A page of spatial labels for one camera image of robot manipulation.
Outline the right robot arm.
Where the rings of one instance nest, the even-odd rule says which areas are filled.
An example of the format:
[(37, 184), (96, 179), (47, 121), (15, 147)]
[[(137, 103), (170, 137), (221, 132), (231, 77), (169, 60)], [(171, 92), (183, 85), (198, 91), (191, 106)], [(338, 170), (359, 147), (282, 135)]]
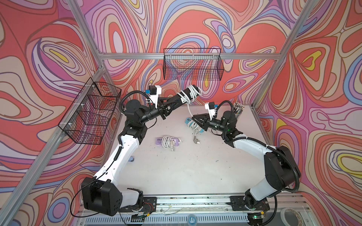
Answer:
[(268, 198), (276, 198), (282, 191), (295, 193), (300, 187), (301, 172), (291, 151), (285, 147), (270, 146), (256, 138), (249, 137), (237, 129), (234, 109), (225, 111), (217, 118), (221, 105), (213, 102), (205, 105), (206, 114), (193, 115), (192, 120), (204, 131), (209, 129), (221, 132), (220, 137), (228, 146), (240, 149), (254, 156), (264, 164), (265, 176), (255, 186), (248, 189), (241, 200), (231, 197), (232, 207), (243, 207), (256, 211), (267, 206)]

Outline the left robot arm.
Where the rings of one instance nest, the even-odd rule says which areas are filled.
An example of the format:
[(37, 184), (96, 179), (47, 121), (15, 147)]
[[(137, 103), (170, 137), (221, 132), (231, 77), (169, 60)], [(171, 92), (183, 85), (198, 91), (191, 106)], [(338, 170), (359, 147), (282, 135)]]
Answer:
[(165, 119), (170, 113), (194, 99), (189, 89), (180, 91), (171, 98), (159, 98), (158, 90), (149, 88), (128, 93), (120, 103), (120, 111), (126, 117), (125, 126), (118, 135), (118, 145), (102, 168), (81, 183), (84, 208), (94, 214), (115, 216), (121, 208), (142, 209), (143, 192), (136, 188), (119, 188), (118, 176), (126, 167), (132, 154), (146, 136), (146, 123), (157, 117)]

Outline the black power strip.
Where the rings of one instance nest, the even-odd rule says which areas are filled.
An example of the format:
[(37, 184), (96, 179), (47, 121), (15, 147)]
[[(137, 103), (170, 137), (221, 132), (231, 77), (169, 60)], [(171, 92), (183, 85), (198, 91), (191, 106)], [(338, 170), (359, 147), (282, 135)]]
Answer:
[(196, 85), (189, 85), (185, 90), (180, 91), (176, 95), (176, 100), (181, 101), (182, 104), (193, 103), (198, 96), (202, 95), (202, 91)]

